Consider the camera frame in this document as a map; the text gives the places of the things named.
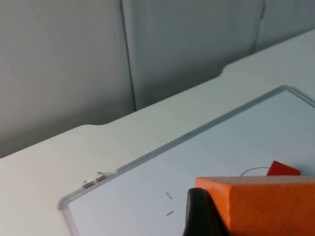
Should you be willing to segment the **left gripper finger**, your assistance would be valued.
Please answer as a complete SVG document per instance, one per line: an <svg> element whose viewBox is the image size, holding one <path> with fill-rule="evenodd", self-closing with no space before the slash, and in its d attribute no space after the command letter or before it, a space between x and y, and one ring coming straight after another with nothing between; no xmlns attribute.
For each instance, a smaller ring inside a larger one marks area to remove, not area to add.
<svg viewBox="0 0 315 236"><path fill-rule="evenodd" d="M211 195L202 188L188 191L183 236L228 236Z"/></svg>

